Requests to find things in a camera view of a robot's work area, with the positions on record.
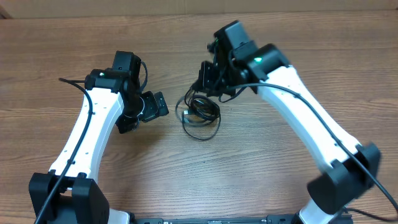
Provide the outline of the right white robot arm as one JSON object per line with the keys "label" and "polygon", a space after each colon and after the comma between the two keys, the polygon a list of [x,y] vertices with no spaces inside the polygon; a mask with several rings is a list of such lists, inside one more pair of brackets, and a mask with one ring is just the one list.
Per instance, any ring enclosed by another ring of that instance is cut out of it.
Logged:
{"label": "right white robot arm", "polygon": [[310,200],[306,206],[293,215],[277,216],[277,222],[350,222],[350,203],[380,186],[376,178],[380,150],[375,144],[362,145],[346,132],[274,44],[258,47],[239,21],[216,31],[214,38],[208,45],[213,60],[201,64],[198,80],[191,87],[192,109],[208,118],[215,107],[212,97],[233,99],[250,88],[284,117],[321,173],[307,185]]}

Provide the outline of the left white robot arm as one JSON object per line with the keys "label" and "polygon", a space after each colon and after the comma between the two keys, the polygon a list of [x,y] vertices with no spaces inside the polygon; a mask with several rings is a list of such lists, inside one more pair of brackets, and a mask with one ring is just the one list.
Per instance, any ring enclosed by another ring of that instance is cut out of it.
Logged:
{"label": "left white robot arm", "polygon": [[146,64],[117,51],[113,65],[84,80],[67,80],[84,94],[68,141],[46,173],[34,173],[29,193],[36,223],[136,223],[133,213],[112,209],[98,186],[101,160],[114,127],[121,134],[169,113],[162,92],[145,91]]}

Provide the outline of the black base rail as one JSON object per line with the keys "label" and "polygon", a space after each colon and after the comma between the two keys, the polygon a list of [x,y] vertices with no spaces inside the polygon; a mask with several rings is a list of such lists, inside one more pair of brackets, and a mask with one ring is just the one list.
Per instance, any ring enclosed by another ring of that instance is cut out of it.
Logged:
{"label": "black base rail", "polygon": [[266,217],[246,218],[136,218],[132,214],[132,224],[293,224],[300,223],[297,215],[268,215]]}

